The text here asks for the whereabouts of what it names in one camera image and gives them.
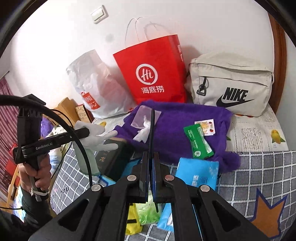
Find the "person left hand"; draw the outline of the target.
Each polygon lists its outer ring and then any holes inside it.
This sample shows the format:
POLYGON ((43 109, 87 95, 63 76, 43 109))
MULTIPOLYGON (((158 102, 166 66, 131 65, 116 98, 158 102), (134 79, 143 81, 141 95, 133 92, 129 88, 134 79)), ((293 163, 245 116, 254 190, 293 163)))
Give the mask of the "person left hand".
POLYGON ((19 164, 18 172, 20 175, 20 183, 22 190, 30 193, 32 184, 30 178, 36 178, 37 181, 35 185, 37 188, 40 188, 42 191, 45 191, 49 188, 51 184, 51 164, 48 154, 41 156, 41 162, 39 170, 35 170, 27 163, 19 164))

